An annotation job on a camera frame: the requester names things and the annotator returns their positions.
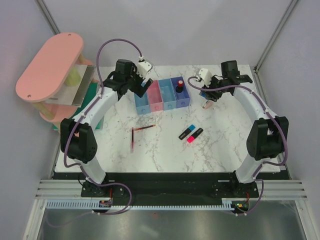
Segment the blue eraser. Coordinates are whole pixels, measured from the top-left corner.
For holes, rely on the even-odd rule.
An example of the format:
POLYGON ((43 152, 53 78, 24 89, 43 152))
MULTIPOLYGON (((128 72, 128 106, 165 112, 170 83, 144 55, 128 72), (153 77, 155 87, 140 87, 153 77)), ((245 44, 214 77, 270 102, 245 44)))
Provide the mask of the blue eraser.
POLYGON ((208 100, 208 96, 206 95, 205 92, 200 91, 199 95, 203 98, 205 98, 206 100, 208 100))

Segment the purple bin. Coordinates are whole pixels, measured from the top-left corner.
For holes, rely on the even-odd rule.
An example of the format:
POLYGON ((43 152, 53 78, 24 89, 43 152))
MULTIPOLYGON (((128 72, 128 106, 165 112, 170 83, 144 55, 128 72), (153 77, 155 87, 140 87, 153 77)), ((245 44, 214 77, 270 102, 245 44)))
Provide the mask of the purple bin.
POLYGON ((176 107, 177 108, 188 107, 190 104, 191 98, 190 98, 190 95, 189 95, 189 92, 188 92, 188 89, 187 89, 187 86, 185 84, 183 77, 182 76, 173 77, 170 80, 171 80, 171 83, 173 86, 173 91, 174 91, 174 94, 176 97, 176 107), (179 80, 183 80, 183 82, 184 82, 183 92, 181 92, 181 93, 176 92, 177 82, 179 80))

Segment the pink bin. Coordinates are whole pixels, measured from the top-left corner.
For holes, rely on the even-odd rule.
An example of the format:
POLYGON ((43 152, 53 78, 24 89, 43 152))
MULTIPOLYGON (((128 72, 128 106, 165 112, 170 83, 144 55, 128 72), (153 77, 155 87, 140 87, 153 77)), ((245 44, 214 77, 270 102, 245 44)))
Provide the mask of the pink bin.
POLYGON ((153 81, 153 83, 148 88, 147 97, 151 112, 158 112, 164 110, 164 103, 158 80, 153 81))

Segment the light blue bin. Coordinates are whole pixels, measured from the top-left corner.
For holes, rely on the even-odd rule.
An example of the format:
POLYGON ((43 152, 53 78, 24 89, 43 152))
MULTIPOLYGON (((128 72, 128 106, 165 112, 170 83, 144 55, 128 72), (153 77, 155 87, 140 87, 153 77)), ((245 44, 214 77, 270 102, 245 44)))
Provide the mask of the light blue bin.
POLYGON ((151 113, 147 92, 145 92, 142 97, 139 97, 137 94, 134 94, 134 102, 138 115, 145 115, 151 113))

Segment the red black stamp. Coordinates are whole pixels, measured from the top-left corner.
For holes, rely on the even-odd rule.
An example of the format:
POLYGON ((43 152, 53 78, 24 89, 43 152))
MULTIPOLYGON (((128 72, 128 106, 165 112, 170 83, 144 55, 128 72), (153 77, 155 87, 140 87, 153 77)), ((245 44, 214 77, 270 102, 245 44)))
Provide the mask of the red black stamp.
POLYGON ((176 88, 175 88, 175 91, 176 91, 177 93, 182 93, 183 90, 184 90, 184 81, 183 81, 183 80, 179 80, 179 81, 177 82, 177 86, 176 86, 176 88))

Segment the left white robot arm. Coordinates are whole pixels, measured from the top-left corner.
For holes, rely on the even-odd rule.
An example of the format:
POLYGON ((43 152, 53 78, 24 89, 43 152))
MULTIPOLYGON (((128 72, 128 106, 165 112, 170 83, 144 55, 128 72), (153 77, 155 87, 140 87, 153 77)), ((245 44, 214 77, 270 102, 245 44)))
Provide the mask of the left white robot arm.
POLYGON ((60 149, 66 168, 78 166, 85 175, 83 193, 91 197, 106 196, 111 185, 106 182, 107 174, 96 157, 98 144, 94 130, 107 111, 114 106, 127 91, 142 98, 153 83, 145 80, 152 70, 150 62, 141 59, 137 64, 119 59, 115 69, 105 80, 100 81, 100 89, 89 104, 73 118, 64 118, 60 123, 60 149))

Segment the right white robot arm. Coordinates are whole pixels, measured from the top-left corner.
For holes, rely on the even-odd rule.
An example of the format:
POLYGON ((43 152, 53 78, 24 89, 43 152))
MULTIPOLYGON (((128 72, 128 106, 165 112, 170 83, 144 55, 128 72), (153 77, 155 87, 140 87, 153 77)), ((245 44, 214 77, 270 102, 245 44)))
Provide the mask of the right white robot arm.
POLYGON ((255 180, 265 165, 280 166, 272 162, 279 154, 287 154, 289 120, 276 115, 254 91, 254 82, 241 74, 236 60, 221 63, 221 76, 202 68, 198 78, 203 81, 201 93, 216 102, 224 93, 235 97, 249 116, 252 127, 246 140, 247 156, 222 187, 240 197, 256 187, 255 180))

